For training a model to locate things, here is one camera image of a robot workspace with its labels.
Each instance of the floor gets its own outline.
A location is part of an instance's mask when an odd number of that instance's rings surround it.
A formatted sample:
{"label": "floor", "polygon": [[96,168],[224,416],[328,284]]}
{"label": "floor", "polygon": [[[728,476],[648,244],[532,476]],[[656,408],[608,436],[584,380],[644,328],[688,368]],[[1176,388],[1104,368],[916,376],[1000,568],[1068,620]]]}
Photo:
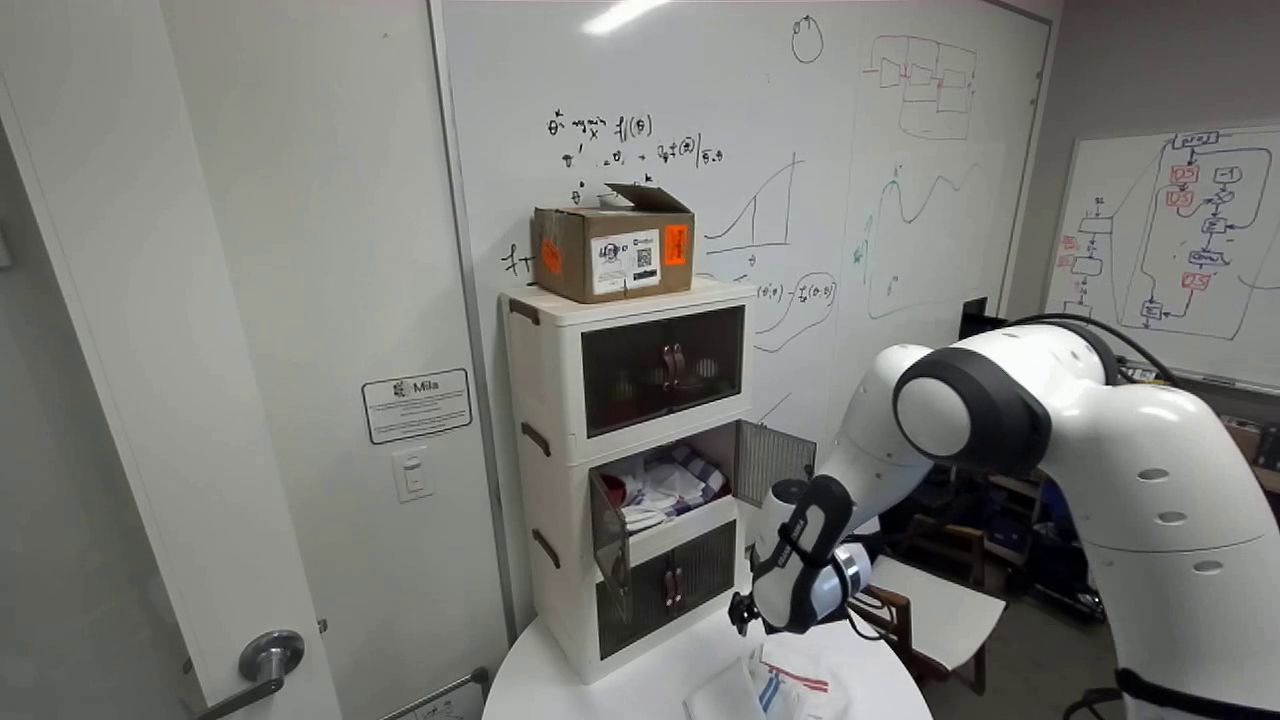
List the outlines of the floor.
{"label": "floor", "polygon": [[[1076,620],[1044,596],[1008,596],[988,640],[988,692],[976,696],[960,680],[928,684],[924,700],[936,720],[1060,720],[1084,688],[1112,684],[1116,648],[1108,624]],[[1120,720],[1120,704],[1100,704],[1104,720]]]}

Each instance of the handwritten graph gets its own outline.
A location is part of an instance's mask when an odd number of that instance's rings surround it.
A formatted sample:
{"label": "handwritten graph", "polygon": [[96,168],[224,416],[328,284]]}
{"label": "handwritten graph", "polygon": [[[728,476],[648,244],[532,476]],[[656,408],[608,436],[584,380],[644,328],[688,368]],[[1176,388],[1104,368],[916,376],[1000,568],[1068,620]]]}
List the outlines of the handwritten graph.
{"label": "handwritten graph", "polygon": [[792,200],[800,160],[768,172],[752,196],[720,224],[704,232],[708,256],[788,248],[792,244]]}
{"label": "handwritten graph", "polygon": [[960,276],[972,264],[960,256],[984,252],[988,204],[992,180],[984,164],[964,164],[960,172],[896,164],[848,252],[868,292],[868,316],[912,312],[964,288]]}
{"label": "handwritten graph", "polygon": [[1124,192],[1092,192],[1056,244],[1056,308],[1236,340],[1276,252],[1276,148],[1208,128],[1164,136]]}
{"label": "handwritten graph", "polygon": [[896,128],[924,140],[968,136],[976,48],[936,36],[876,36],[868,76],[896,96]]}
{"label": "handwritten graph", "polygon": [[784,352],[836,312],[840,280],[832,272],[804,272],[792,284],[760,284],[756,300],[772,320],[752,332],[752,348]]}

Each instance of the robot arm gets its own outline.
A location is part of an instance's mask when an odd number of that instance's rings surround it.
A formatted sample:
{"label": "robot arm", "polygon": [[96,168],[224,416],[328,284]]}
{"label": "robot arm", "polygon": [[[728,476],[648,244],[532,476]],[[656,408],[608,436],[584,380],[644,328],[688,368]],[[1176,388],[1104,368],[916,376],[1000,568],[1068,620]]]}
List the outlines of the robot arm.
{"label": "robot arm", "polygon": [[736,624],[804,632],[844,608],[872,572],[848,532],[904,500],[932,460],[1044,468],[1076,516],[1132,716],[1280,716],[1280,532],[1196,396],[1116,384],[1092,332],[1024,324],[880,352],[840,432],[812,480],[764,500]]}

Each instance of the small box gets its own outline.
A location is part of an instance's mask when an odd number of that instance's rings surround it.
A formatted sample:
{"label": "small box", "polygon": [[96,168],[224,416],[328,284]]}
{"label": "small box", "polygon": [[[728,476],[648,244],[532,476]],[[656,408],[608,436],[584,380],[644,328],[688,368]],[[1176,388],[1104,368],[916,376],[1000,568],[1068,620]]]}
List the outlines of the small box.
{"label": "small box", "polygon": [[532,280],[580,304],[684,292],[696,248],[692,212],[660,188],[608,188],[632,208],[536,208]]}

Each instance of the door handle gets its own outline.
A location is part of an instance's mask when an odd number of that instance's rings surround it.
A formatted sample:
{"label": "door handle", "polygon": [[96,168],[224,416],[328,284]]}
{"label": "door handle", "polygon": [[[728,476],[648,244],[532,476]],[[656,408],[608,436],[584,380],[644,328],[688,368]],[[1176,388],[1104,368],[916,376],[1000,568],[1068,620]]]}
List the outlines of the door handle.
{"label": "door handle", "polygon": [[248,680],[248,688],[204,708],[200,720],[232,716],[256,700],[276,696],[284,688],[284,676],[296,672],[296,664],[304,664],[304,636],[300,632],[268,632],[268,636],[252,640],[240,652],[240,676]]}

